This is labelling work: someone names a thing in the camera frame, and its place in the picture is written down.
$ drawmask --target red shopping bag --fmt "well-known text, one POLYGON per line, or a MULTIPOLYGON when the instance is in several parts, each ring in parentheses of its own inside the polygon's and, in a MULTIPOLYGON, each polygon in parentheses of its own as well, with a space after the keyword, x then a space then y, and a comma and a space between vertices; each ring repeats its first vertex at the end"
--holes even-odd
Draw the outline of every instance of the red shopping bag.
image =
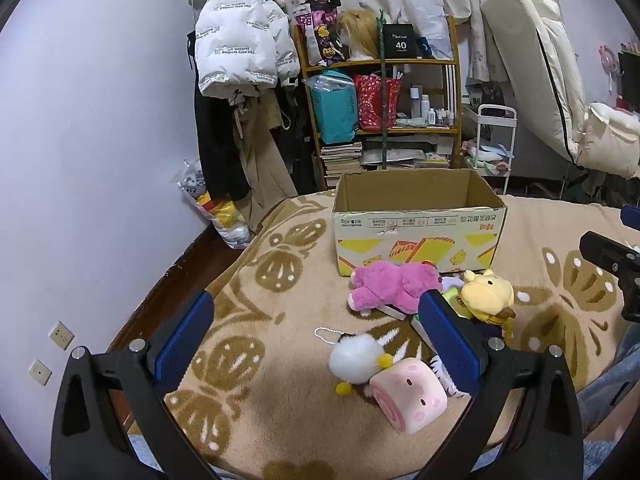
MULTIPOLYGON (((363 130, 382 129, 382 79, 379 75, 357 75, 353 78, 358 95, 358 120, 363 130)), ((386 126, 391 128, 396 122, 398 96, 402 86, 401 79, 386 80, 386 102, 388 115, 386 126)))

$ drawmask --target pink fan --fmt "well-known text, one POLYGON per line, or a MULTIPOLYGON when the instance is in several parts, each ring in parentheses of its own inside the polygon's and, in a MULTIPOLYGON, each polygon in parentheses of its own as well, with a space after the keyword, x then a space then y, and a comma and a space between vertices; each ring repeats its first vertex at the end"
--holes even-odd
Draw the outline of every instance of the pink fan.
POLYGON ((600 62, 602 63, 602 68, 604 69, 604 72, 609 76, 609 93, 611 94, 613 92, 612 81, 616 79, 618 74, 620 74, 618 62, 616 60, 615 54, 613 54, 613 52, 607 45, 601 45, 598 50, 600 52, 600 62))

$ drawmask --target yellow pom-pom foot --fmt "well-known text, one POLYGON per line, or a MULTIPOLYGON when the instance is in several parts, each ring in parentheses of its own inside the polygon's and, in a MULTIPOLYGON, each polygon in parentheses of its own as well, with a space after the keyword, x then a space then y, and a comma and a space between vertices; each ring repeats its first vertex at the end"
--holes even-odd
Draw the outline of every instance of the yellow pom-pom foot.
POLYGON ((393 363, 394 363, 394 359, 389 354, 382 354, 378 358, 378 364, 382 369, 389 368, 393 363))
POLYGON ((349 383, 340 383, 335 387, 335 393, 338 395, 349 395, 353 391, 353 386, 349 383))

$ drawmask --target teal bag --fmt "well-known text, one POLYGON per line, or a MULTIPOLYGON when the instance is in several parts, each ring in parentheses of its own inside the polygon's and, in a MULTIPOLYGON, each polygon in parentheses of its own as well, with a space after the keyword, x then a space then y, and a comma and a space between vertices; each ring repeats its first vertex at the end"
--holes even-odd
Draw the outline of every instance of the teal bag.
POLYGON ((324 70, 310 77, 306 84, 316 114, 320 136, 325 144, 350 142, 358 129, 358 101, 353 79, 337 72, 324 70))

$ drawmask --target wooden floor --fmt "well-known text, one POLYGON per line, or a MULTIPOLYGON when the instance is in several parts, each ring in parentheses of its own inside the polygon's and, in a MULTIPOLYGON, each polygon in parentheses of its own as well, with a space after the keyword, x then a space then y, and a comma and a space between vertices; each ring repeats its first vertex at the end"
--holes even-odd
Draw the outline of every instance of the wooden floor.
MULTIPOLYGON (((204 290, 241 253, 225 244, 213 226, 207 227, 151 290, 120 330, 109 350, 126 348, 130 341, 138 337, 149 338, 162 320, 171 316, 194 293, 204 290)), ((130 410, 124 394, 112 391, 111 399, 118 419, 125 424, 130 410)))

